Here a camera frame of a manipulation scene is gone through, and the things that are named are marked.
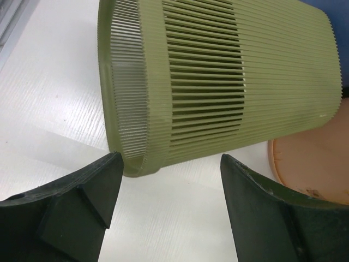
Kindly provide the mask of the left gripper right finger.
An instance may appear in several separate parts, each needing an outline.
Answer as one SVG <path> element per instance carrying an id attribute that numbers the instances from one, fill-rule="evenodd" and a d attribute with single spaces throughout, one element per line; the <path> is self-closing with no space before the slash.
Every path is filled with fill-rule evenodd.
<path id="1" fill-rule="evenodd" d="M 220 171 L 239 261 L 348 261 L 348 206 L 296 192 L 227 154 Z"/>

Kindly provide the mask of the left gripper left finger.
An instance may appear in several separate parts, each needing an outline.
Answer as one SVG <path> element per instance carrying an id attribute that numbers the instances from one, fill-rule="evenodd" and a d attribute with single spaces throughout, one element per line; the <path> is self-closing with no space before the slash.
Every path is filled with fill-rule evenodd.
<path id="1" fill-rule="evenodd" d="M 97 261 L 122 176 L 113 152 L 1 201 L 1 261 Z"/>

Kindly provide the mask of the tan round bin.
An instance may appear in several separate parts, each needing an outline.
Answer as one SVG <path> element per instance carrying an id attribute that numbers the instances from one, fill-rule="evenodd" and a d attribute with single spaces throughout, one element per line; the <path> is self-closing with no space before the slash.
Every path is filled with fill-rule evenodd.
<path id="1" fill-rule="evenodd" d="M 271 171 L 284 186 L 348 204 L 348 99 L 325 125 L 268 141 Z"/>

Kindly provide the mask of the green mesh square basket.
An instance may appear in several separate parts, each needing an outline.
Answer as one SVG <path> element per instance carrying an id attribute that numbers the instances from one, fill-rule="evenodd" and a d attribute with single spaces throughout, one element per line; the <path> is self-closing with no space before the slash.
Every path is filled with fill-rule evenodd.
<path id="1" fill-rule="evenodd" d="M 129 177 L 327 123 L 334 26 L 301 1 L 100 1 L 109 149 Z"/>

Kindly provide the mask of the blue round bin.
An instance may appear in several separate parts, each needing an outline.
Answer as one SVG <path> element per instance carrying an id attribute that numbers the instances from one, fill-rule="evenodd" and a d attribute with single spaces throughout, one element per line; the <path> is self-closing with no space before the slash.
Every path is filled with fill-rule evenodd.
<path id="1" fill-rule="evenodd" d="M 330 19 L 338 46 L 342 98 L 348 98 L 348 0 L 304 0 L 303 2 L 322 10 Z"/>

